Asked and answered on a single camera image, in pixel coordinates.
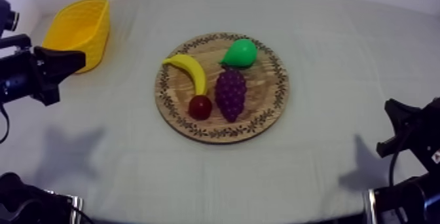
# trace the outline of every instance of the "round wooden tray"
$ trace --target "round wooden tray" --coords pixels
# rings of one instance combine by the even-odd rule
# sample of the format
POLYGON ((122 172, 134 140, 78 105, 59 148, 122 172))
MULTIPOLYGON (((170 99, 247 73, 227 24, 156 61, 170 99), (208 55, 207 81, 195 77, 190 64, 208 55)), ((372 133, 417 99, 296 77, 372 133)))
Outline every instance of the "round wooden tray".
POLYGON ((208 79, 208 97, 213 103, 211 116, 197 121, 188 114, 194 96, 190 77, 172 65, 162 65, 156 77, 156 104, 165 121, 175 130, 205 143, 236 143, 269 128, 282 114, 289 96, 289 78, 281 60, 258 40, 236 33, 209 33, 178 46, 168 57, 188 54, 200 62, 208 79), (251 39, 258 48, 252 67, 241 70, 246 79, 246 102, 237 121, 229 123, 215 104, 214 86, 224 71, 219 62, 237 39, 251 39))

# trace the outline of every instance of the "banana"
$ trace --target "banana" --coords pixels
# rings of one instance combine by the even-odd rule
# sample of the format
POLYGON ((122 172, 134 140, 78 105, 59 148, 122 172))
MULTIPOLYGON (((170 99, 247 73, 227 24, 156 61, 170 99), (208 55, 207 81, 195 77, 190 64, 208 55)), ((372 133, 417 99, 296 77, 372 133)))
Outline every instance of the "banana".
POLYGON ((202 66, 193 57, 185 54, 176 54, 165 59, 162 64, 171 64, 189 73, 195 85, 196 95, 206 95, 206 74, 202 66))

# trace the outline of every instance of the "toy fruit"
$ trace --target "toy fruit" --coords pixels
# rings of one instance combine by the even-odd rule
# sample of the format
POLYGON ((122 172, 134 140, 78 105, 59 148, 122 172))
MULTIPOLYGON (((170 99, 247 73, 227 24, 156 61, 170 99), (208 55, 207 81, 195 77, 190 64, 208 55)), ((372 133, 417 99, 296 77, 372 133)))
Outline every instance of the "toy fruit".
POLYGON ((224 118, 234 122, 244 110, 246 80, 236 69, 220 73, 215 85, 215 102, 224 118))
POLYGON ((250 39, 235 41, 220 62, 233 67, 250 67, 257 58, 257 47, 250 39))
POLYGON ((163 64, 172 64, 179 67, 191 76, 194 81, 196 95, 206 95, 206 74, 202 66, 193 57, 185 54, 176 54, 165 59, 163 64))
POLYGON ((172 64, 179 67, 191 76, 194 82, 196 95, 188 106, 189 115, 196 120, 206 120, 211 115, 212 103, 206 95, 206 74, 202 66, 193 57, 185 54, 176 54, 165 59, 163 64, 172 64))
POLYGON ((212 103, 207 96, 195 96, 189 102, 188 113, 196 120, 206 120, 211 115, 212 103))

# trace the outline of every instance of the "yellow basket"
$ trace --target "yellow basket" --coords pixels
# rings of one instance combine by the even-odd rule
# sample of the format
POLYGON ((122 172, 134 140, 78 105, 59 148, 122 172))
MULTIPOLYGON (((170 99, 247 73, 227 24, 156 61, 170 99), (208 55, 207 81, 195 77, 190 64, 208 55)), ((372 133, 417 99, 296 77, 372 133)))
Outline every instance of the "yellow basket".
POLYGON ((110 30, 108 0, 81 0, 56 14, 43 41, 53 50, 80 50, 86 53, 82 73, 96 67, 102 59, 110 30))

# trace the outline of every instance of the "cable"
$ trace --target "cable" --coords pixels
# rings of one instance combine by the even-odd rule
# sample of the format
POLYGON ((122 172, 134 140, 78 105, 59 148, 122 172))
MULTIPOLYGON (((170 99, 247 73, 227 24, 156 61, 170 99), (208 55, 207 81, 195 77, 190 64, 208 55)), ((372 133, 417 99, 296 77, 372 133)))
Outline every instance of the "cable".
POLYGON ((397 162, 397 157, 399 156, 400 151, 402 150, 403 146, 406 144, 409 135, 413 132, 414 128, 410 127, 402 136, 402 139, 397 146, 397 149, 395 150, 393 157, 391 158, 390 162, 390 169, 388 171, 388 184, 390 187, 394 186, 394 167, 395 163, 397 162))
POLYGON ((83 217, 84 219, 86 219, 87 222, 89 222, 89 224, 95 224, 92 219, 90 217, 88 217, 83 211, 79 210, 77 207, 69 204, 69 206, 72 208, 72 210, 75 210, 79 215, 81 215, 81 217, 83 217))
MULTIPOLYGON (((388 171, 388 184, 390 187, 394 186, 394 168, 395 168, 395 163, 397 162, 397 158, 399 156, 399 153, 403 149, 403 146, 407 142, 408 137, 413 132, 413 130, 414 130, 414 127, 410 127, 410 128, 408 128, 407 131, 405 131, 405 133, 403 134, 403 136, 401 138, 399 145, 397 146, 397 149, 394 151, 393 157, 391 158, 390 170, 388 171)), ((397 218, 399 219, 399 222, 401 224, 406 223, 406 221, 403 220, 403 217, 400 213, 399 208, 395 208, 394 211, 395 211, 397 218)))
POLYGON ((5 117, 5 120, 6 120, 6 133, 3 136, 3 138, 0 139, 0 143, 3 143, 8 138, 9 126, 10 126, 9 116, 8 116, 8 113, 6 113, 5 107, 3 107, 3 103, 0 103, 0 113, 5 117))

